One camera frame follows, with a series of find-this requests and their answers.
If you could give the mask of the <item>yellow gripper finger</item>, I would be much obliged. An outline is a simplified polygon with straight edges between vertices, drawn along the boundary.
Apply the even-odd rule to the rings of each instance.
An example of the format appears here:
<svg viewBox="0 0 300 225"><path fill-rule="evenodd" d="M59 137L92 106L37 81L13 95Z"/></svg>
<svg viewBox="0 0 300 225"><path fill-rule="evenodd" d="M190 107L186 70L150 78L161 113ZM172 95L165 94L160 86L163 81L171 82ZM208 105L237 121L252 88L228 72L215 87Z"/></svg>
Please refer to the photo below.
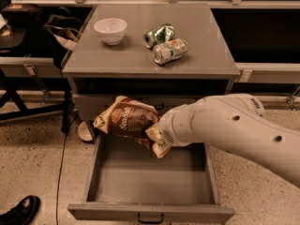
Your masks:
<svg viewBox="0 0 300 225"><path fill-rule="evenodd" d="M164 144L162 136L160 135L159 130L158 130L158 123L155 123L154 125L149 127L145 131L145 133L149 137L149 139L154 141L155 143Z"/></svg>

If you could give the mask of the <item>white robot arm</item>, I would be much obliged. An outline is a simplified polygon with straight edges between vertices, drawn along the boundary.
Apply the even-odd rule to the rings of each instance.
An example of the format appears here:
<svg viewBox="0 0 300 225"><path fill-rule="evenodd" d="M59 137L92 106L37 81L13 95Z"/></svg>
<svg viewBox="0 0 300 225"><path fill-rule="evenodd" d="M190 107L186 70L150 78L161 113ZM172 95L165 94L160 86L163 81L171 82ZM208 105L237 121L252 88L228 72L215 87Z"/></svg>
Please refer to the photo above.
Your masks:
<svg viewBox="0 0 300 225"><path fill-rule="evenodd" d="M300 187L300 132L263 118L254 96L204 97L165 112L146 130L159 157L172 147L205 143L251 160Z"/></svg>

